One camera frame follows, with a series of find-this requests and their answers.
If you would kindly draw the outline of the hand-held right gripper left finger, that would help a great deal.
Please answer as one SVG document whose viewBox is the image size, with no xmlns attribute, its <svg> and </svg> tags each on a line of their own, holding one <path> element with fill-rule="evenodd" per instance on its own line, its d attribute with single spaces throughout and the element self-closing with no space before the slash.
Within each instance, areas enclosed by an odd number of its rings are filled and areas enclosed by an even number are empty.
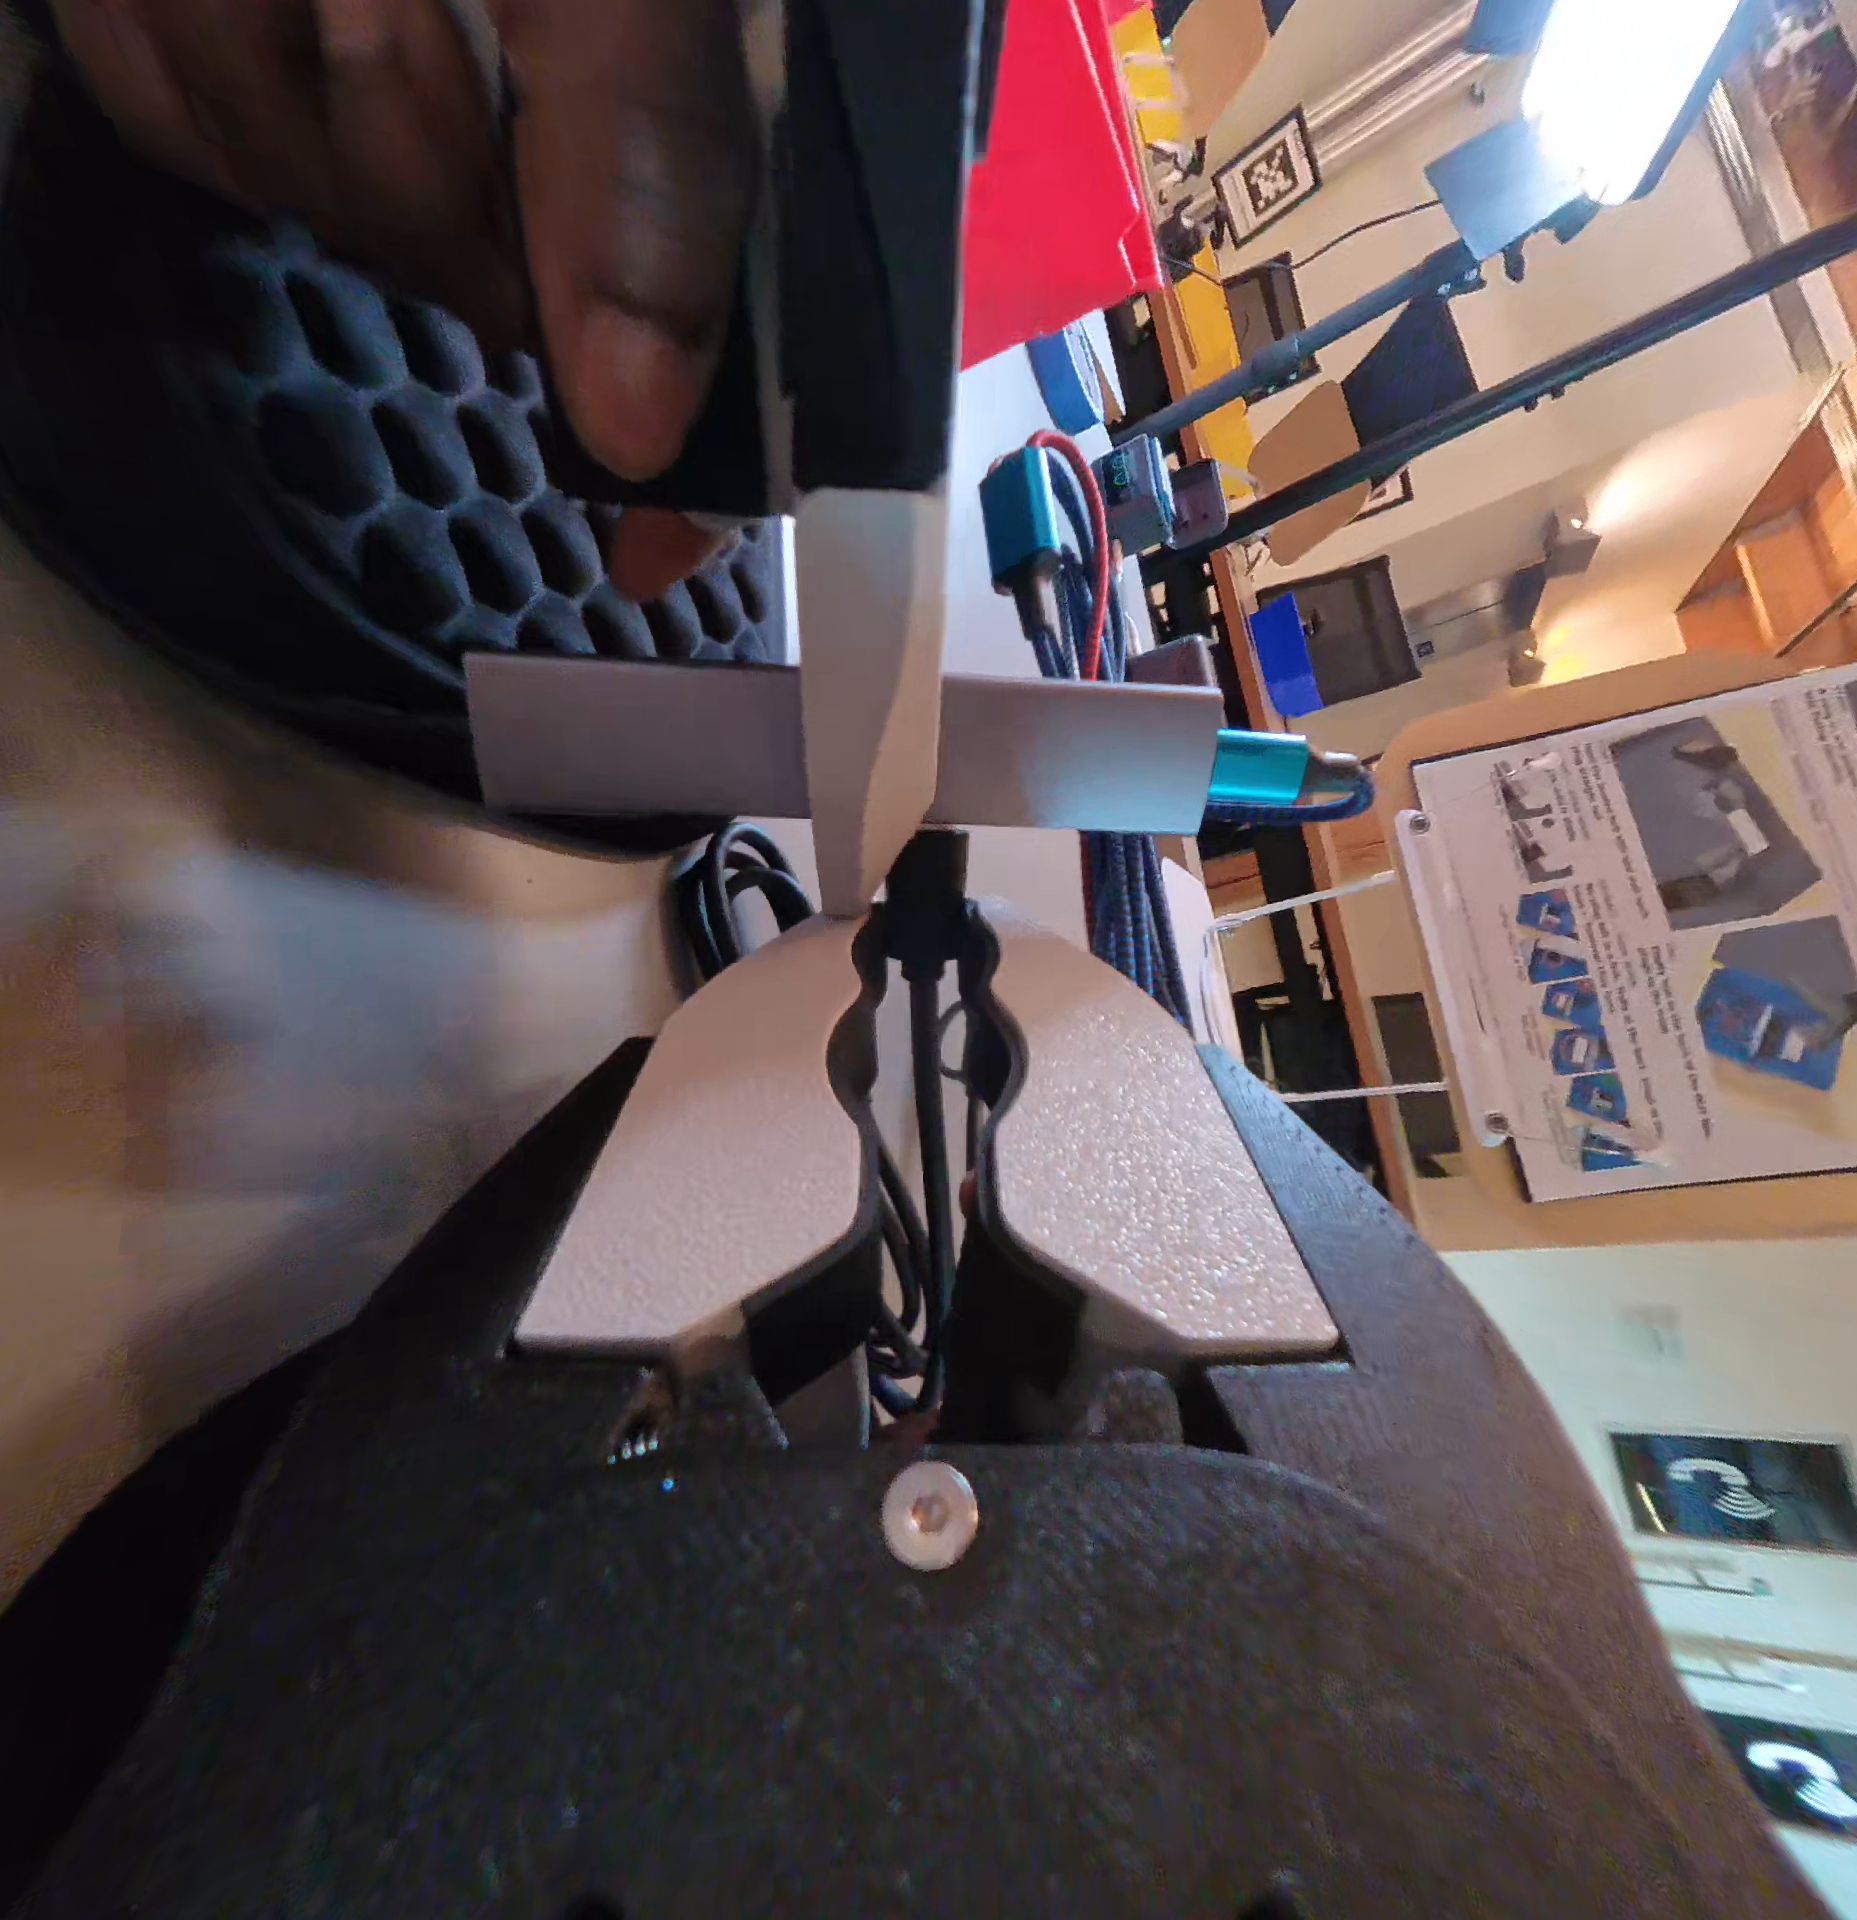
<svg viewBox="0 0 1857 1920">
<path fill-rule="evenodd" d="M 529 1357 L 746 1368 L 780 1402 L 881 1296 L 867 922 L 815 916 L 654 1039 L 514 1323 Z"/>
</svg>

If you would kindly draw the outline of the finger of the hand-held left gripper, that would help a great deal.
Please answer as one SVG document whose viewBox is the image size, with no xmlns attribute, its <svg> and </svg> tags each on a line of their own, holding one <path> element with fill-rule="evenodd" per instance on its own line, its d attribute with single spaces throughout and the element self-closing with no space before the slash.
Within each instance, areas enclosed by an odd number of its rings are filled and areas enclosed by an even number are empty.
<svg viewBox="0 0 1857 1920">
<path fill-rule="evenodd" d="M 860 916 L 937 788 L 946 492 L 812 492 L 794 561 L 819 905 Z"/>
</svg>

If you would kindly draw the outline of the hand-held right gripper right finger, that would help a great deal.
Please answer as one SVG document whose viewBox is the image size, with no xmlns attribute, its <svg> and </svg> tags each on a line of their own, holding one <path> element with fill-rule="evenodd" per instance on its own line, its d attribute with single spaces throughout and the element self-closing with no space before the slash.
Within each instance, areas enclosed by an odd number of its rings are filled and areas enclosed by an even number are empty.
<svg viewBox="0 0 1857 1920">
<path fill-rule="evenodd" d="M 958 960 L 972 1210 L 954 1426 L 1069 1426 L 1116 1371 L 1311 1363 L 1340 1330 L 1189 1032 L 996 900 Z"/>
</svg>

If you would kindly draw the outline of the red plastic bin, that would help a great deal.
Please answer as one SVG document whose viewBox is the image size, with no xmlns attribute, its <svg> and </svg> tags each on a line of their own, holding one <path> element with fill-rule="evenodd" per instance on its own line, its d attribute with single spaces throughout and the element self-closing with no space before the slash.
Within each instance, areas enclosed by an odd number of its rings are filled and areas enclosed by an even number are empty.
<svg viewBox="0 0 1857 1920">
<path fill-rule="evenodd" d="M 1008 1 L 964 225 L 964 371 L 1153 291 L 1162 269 L 1116 23 L 1141 5 Z"/>
</svg>

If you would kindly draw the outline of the grey usb hub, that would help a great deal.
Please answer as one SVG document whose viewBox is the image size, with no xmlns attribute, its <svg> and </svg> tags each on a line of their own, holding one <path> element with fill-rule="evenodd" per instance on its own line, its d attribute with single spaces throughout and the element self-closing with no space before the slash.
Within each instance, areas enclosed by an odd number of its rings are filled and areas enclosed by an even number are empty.
<svg viewBox="0 0 1857 1920">
<path fill-rule="evenodd" d="M 491 811 L 809 811 L 795 664 L 477 654 L 465 680 Z M 1191 833 L 1222 723 L 1212 686 L 951 674 L 924 817 L 949 829 Z"/>
</svg>

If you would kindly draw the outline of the person's left hand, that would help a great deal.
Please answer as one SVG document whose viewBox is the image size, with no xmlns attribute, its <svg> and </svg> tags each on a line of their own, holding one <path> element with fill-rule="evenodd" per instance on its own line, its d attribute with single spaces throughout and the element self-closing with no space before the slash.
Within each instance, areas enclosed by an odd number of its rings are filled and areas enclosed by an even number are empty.
<svg viewBox="0 0 1857 1920">
<path fill-rule="evenodd" d="M 755 205 L 734 5 L 74 1 L 123 141 L 504 347 L 626 481 L 700 416 Z"/>
</svg>

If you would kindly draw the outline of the white board stand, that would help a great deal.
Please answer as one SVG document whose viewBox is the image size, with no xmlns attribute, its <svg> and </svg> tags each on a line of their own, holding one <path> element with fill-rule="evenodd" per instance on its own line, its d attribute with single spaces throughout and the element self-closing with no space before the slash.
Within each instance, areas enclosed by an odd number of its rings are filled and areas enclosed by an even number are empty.
<svg viewBox="0 0 1857 1920">
<path fill-rule="evenodd" d="M 1172 927 L 1175 958 L 1181 960 L 1182 986 L 1189 1002 L 1189 1021 L 1195 1042 L 1221 1048 L 1235 1064 L 1247 1064 L 1243 1052 L 1233 996 L 1228 991 L 1226 967 L 1222 960 L 1222 935 L 1235 925 L 1247 925 L 1273 912 L 1275 907 L 1256 907 L 1244 916 L 1215 916 L 1210 907 L 1204 883 L 1184 871 L 1177 861 L 1166 859 L 1162 866 L 1165 902 Z M 1354 1085 L 1331 1091 L 1281 1091 L 1289 1107 L 1323 1107 L 1340 1103 L 1370 1103 L 1405 1095 L 1449 1095 L 1445 1081 L 1392 1082 L 1392 1085 Z"/>
</svg>

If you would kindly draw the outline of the blue tape roll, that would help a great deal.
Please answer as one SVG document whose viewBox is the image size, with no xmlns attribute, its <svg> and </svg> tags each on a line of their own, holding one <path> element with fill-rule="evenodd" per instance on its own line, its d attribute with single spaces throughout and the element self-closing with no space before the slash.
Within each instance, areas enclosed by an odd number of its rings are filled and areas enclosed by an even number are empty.
<svg viewBox="0 0 1857 1920">
<path fill-rule="evenodd" d="M 1055 431 L 1080 434 L 1106 423 L 1102 371 L 1085 321 L 1040 334 L 1023 352 Z"/>
</svg>

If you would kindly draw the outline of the small device with display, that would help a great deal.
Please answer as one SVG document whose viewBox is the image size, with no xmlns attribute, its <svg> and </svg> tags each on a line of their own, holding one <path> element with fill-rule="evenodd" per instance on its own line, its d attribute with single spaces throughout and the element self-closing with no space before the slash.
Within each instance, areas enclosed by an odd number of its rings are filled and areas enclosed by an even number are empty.
<svg viewBox="0 0 1857 1920">
<path fill-rule="evenodd" d="M 1107 542 L 1130 555 L 1172 543 L 1175 525 L 1174 483 L 1161 441 L 1135 432 L 1091 462 L 1100 492 Z"/>
</svg>

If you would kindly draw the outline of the framed fiducial tag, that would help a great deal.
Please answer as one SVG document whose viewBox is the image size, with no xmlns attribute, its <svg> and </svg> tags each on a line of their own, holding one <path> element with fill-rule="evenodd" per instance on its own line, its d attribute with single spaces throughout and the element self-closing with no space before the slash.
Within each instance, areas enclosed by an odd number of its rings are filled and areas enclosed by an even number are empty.
<svg viewBox="0 0 1857 1920">
<path fill-rule="evenodd" d="M 1289 109 L 1210 177 L 1221 232 L 1247 247 L 1321 189 L 1305 109 Z"/>
</svg>

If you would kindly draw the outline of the blue storage bin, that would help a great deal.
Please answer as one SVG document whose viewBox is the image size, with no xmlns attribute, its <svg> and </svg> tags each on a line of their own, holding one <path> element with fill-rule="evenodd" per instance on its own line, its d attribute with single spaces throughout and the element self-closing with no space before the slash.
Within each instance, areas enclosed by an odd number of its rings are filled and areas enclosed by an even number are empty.
<svg viewBox="0 0 1857 1920">
<path fill-rule="evenodd" d="M 1307 718 L 1323 709 L 1298 596 L 1284 591 L 1250 612 L 1249 633 L 1269 709 L 1279 718 Z"/>
</svg>

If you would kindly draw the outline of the light stand pole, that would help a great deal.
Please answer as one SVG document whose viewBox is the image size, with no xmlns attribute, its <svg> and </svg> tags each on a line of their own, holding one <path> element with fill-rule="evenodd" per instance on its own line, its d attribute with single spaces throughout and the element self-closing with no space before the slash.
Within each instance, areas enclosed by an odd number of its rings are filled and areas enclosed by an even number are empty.
<svg viewBox="0 0 1857 1920">
<path fill-rule="evenodd" d="M 1170 406 L 1148 417 L 1130 420 L 1123 431 L 1127 437 L 1149 432 L 1161 439 L 1182 432 L 1228 405 L 1228 400 L 1254 401 L 1278 392 L 1296 384 L 1321 349 L 1329 349 L 1363 325 L 1391 315 L 1416 299 L 1454 295 L 1460 282 L 1479 269 L 1479 261 L 1479 254 L 1469 252 L 1464 241 L 1448 242 L 1434 254 L 1424 255 L 1411 272 L 1349 301 L 1321 321 L 1278 337 L 1267 349 L 1258 349 L 1240 366 L 1184 392 Z"/>
</svg>

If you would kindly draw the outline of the black foam pad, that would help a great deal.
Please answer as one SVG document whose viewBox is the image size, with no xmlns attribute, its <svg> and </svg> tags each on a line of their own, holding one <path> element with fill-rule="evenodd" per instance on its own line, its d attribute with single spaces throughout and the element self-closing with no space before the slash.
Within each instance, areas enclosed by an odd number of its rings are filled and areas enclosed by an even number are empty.
<svg viewBox="0 0 1857 1920">
<path fill-rule="evenodd" d="M 471 811 L 468 654 L 786 664 L 770 522 L 637 602 L 555 452 L 531 354 L 137 160 L 0 5 L 0 513 L 126 638 Z"/>
</svg>

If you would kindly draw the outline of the instruction sheet board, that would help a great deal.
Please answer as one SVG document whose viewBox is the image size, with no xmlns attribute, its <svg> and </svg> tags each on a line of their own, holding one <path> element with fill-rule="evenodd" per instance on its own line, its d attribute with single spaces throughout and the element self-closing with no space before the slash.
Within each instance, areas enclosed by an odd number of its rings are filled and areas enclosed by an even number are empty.
<svg viewBox="0 0 1857 1920">
<path fill-rule="evenodd" d="M 1857 1235 L 1857 662 L 1674 655 L 1385 750 L 1448 1252 Z"/>
</svg>

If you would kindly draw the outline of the black wall poster white logo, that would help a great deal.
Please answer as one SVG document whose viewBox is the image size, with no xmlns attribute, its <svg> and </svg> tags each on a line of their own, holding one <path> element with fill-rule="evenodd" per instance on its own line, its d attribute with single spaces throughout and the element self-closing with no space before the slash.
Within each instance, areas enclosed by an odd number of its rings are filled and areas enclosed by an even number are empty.
<svg viewBox="0 0 1857 1920">
<path fill-rule="evenodd" d="M 1772 1820 L 1857 1840 L 1857 1735 L 1712 1709 L 1706 1718 Z"/>
<path fill-rule="evenodd" d="M 1606 1442 L 1645 1538 L 1857 1557 L 1841 1441 L 1612 1430 Z"/>
</svg>

